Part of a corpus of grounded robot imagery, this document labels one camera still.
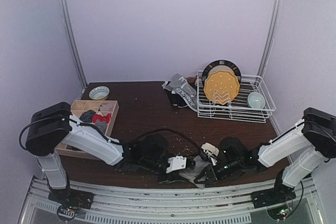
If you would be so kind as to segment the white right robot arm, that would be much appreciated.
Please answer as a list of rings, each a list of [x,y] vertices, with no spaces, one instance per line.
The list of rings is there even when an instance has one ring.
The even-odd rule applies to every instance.
[[[224,180],[237,172],[264,172],[285,157],[304,150],[277,175],[275,190],[289,191],[320,164],[335,158],[335,116],[307,108],[292,128],[251,150],[236,137],[224,138],[218,147],[208,143],[204,147],[204,153],[216,162],[206,166],[194,179],[194,183],[204,185]]]

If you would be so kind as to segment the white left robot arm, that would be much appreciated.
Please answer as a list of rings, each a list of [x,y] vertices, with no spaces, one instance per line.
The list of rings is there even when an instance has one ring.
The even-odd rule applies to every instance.
[[[81,121],[72,114],[70,104],[60,102],[33,114],[19,135],[26,134],[26,141],[19,144],[37,158],[53,190],[64,190],[69,184],[56,150],[59,144],[75,147],[110,166],[142,168],[159,175],[193,169],[195,161],[170,153],[166,138],[159,132],[154,130],[137,140],[121,143],[106,136],[97,126]]]

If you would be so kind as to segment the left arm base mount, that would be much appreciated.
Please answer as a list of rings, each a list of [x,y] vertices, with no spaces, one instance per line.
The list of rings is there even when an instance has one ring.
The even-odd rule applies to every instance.
[[[63,189],[52,188],[49,182],[47,182],[47,187],[49,189],[48,199],[60,204],[56,210],[59,220],[68,223],[74,220],[83,209],[91,209],[94,194],[72,189],[69,180],[66,181],[66,186]]]

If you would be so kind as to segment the grey underwear white waistband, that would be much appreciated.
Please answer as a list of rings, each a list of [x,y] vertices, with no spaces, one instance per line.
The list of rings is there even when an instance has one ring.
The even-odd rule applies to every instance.
[[[199,189],[204,189],[206,187],[205,183],[201,182],[200,184],[197,184],[194,180],[198,175],[201,174],[204,168],[206,168],[208,165],[212,165],[207,155],[204,153],[204,150],[210,150],[216,156],[219,154],[219,149],[216,146],[212,145],[211,143],[204,143],[201,146],[200,154],[193,159],[195,162],[195,167],[186,168],[179,172],[179,176],[182,177],[183,180],[194,184]]]

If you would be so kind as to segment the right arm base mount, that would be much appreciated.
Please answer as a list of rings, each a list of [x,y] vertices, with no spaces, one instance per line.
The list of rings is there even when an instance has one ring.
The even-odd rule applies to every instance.
[[[275,181],[274,187],[251,193],[254,208],[268,207],[268,216],[276,221],[289,217],[291,209],[288,201],[296,198],[294,187],[283,184],[282,179]]]

